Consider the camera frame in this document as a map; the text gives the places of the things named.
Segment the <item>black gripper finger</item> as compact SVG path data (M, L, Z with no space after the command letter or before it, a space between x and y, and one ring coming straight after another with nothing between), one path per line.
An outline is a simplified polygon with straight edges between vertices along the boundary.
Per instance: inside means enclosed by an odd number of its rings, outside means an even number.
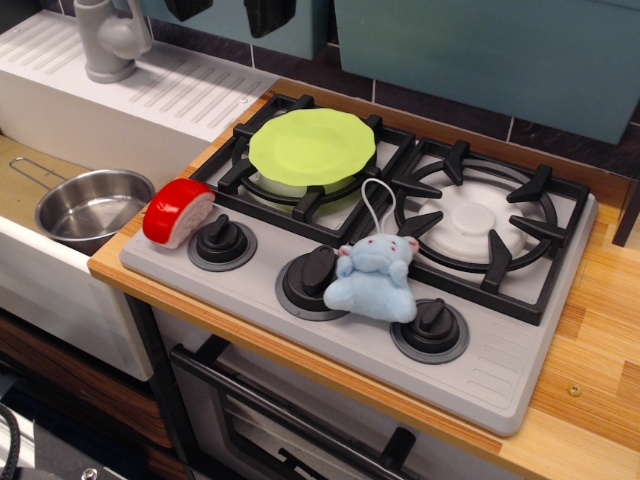
M274 32L296 14L296 0L244 0L243 3L253 38Z
M193 18L213 6L213 0L165 0L169 12L180 22Z

